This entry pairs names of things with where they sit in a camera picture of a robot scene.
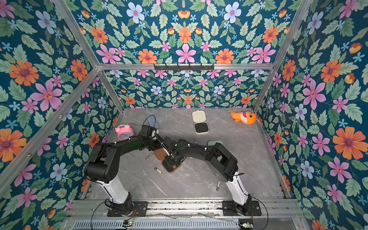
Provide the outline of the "brown clipper case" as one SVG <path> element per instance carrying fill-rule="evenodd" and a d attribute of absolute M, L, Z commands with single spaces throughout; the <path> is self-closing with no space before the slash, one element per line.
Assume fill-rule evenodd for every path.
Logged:
<path fill-rule="evenodd" d="M 174 173 L 181 167 L 181 162 L 174 163 L 173 166 L 170 166 L 166 161 L 165 157 L 168 156 L 167 152 L 164 148 L 157 149 L 153 152 L 155 157 L 162 163 L 162 166 L 168 173 Z"/>

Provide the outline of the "mint green clipper case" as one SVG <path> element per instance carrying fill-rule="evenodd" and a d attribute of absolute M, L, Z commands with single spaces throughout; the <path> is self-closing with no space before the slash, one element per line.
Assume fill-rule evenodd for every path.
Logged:
<path fill-rule="evenodd" d="M 223 145 L 223 142 L 222 142 L 222 141 L 220 141 L 220 140 L 210 140 L 210 141 L 207 143 L 207 145 L 208 145 L 208 146 L 215 146 L 216 144 L 221 144 L 221 145 Z"/>

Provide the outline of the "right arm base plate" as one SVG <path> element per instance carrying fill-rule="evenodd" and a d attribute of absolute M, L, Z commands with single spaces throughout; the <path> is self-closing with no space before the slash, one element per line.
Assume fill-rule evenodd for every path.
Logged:
<path fill-rule="evenodd" d="M 224 216 L 261 216 L 261 208 L 258 201 L 251 201 L 249 206 L 243 207 L 234 201 L 222 201 L 222 210 Z"/>

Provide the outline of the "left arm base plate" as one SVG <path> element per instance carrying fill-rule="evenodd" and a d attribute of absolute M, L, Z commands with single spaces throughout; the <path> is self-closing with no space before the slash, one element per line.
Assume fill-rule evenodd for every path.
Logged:
<path fill-rule="evenodd" d="M 108 217 L 145 217 L 148 210 L 146 201 L 126 201 L 109 207 Z"/>

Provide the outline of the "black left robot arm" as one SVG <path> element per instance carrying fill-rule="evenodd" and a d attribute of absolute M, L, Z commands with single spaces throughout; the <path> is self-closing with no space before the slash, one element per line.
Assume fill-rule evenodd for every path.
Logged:
<path fill-rule="evenodd" d="M 135 150 L 156 150 L 160 144 L 155 139 L 158 130 L 153 126 L 142 125 L 138 135 L 133 135 L 129 125 L 115 129 L 118 141 L 99 142 L 93 147 L 92 156 L 84 167 L 87 178 L 99 184 L 117 205 L 129 203 L 129 192 L 117 177 L 120 157 Z"/>

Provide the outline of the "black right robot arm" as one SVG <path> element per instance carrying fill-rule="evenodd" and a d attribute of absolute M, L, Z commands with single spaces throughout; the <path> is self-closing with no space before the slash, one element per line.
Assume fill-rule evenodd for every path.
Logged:
<path fill-rule="evenodd" d="M 199 145 L 180 139 L 174 141 L 166 137 L 162 147 L 167 153 L 162 165 L 169 173 L 175 172 L 186 158 L 204 161 L 215 177 L 226 184 L 235 207 L 243 212 L 250 209 L 252 196 L 245 190 L 240 176 L 237 159 L 221 144 Z"/>

